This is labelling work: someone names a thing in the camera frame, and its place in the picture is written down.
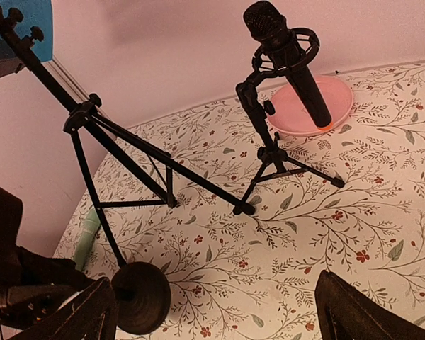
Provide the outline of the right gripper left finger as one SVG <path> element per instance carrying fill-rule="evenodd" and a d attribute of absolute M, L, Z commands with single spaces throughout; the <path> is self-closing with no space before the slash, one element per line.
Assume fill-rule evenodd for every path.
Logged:
<path fill-rule="evenodd" d="M 114 339 L 118 306 L 100 278 L 79 294 L 68 285 L 27 285 L 6 292 L 6 324 L 14 339 Z"/>

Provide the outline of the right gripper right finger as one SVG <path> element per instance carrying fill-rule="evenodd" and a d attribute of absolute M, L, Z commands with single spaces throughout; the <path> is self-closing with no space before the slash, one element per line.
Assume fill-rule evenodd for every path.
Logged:
<path fill-rule="evenodd" d="M 425 329 L 379 306 L 333 272 L 320 273 L 314 296 L 323 339 L 425 339 Z"/>

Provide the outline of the black round-base mic stand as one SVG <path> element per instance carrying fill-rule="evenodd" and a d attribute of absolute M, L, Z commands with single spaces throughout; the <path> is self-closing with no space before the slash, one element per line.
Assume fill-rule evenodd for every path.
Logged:
<path fill-rule="evenodd" d="M 77 295 L 94 281 L 76 270 L 71 259 L 47 258 L 17 246 L 22 214 L 22 200 L 0 187 L 0 326 L 10 327 L 6 324 L 6 292 L 11 287 L 68 285 Z M 162 325 L 169 313 L 171 291 L 159 268 L 129 263 L 109 281 L 118 306 L 116 330 L 145 335 Z"/>

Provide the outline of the teal toy microphone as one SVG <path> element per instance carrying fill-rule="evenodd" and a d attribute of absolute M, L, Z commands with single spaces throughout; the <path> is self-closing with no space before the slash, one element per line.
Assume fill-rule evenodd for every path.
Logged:
<path fill-rule="evenodd" d="M 91 249 L 100 226 L 101 222 L 98 218 L 96 210 L 93 208 L 88 212 L 84 219 L 81 228 L 81 234 L 75 246 L 73 261 L 75 262 L 76 270 L 83 270 L 86 260 L 91 253 Z"/>

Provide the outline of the black microphone orange end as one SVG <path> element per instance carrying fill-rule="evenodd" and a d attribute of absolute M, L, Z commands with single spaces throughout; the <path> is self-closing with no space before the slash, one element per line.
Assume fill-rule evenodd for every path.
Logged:
<path fill-rule="evenodd" d="M 269 1 L 257 1 L 243 14 L 251 37 L 260 43 L 252 59 L 253 72 L 236 86 L 242 108 L 262 114 L 256 87 L 265 79 L 285 77 L 295 90 L 316 85 L 308 64 L 319 52 L 319 38 L 308 28 L 289 28 L 285 16 Z"/>

